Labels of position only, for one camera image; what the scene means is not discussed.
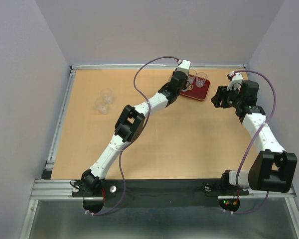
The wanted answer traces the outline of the clear shot glass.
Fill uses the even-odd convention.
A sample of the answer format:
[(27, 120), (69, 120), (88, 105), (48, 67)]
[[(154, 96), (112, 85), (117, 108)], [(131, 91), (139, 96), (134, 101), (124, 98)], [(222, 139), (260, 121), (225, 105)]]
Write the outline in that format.
[(189, 70), (188, 78), (194, 80), (197, 76), (197, 72), (194, 69)]
[(195, 79), (195, 85), (198, 88), (202, 88), (206, 82), (206, 80), (208, 79), (208, 76), (206, 73), (204, 72), (199, 72), (196, 75), (196, 79)]
[(111, 89), (104, 89), (101, 91), (101, 97), (104, 99), (106, 104), (110, 105), (113, 103), (113, 92)]
[(99, 113), (101, 114), (108, 113), (108, 104), (103, 98), (96, 100), (95, 105)]
[(188, 75), (188, 78), (187, 78), (187, 83), (186, 83), (186, 86), (189, 87), (190, 85), (193, 84), (194, 80), (195, 80), (196, 76), (195, 75), (191, 75), (189, 74)]

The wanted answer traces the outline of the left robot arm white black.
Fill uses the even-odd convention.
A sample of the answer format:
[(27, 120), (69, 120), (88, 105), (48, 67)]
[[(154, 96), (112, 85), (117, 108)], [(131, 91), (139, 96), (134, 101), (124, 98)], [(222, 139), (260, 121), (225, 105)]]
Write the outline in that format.
[(126, 105), (115, 124), (115, 131), (108, 146), (98, 160), (82, 173), (81, 179), (70, 182), (70, 185), (78, 191), (84, 190), (89, 196), (98, 195), (116, 158), (138, 139), (151, 114), (176, 101), (181, 90), (186, 88), (188, 73), (188, 70), (173, 71), (171, 80), (154, 96), (136, 106)]

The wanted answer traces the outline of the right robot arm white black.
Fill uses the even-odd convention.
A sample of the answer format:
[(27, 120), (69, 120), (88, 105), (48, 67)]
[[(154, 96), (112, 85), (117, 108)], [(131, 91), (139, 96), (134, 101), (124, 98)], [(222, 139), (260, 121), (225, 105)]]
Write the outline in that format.
[(227, 170), (228, 177), (219, 182), (224, 194), (231, 194), (237, 186), (257, 191), (286, 193), (294, 177), (297, 157), (288, 153), (276, 140), (265, 111), (256, 104), (259, 85), (253, 81), (239, 81), (219, 86), (211, 102), (217, 108), (234, 108), (241, 124), (248, 131), (257, 157), (249, 171)]

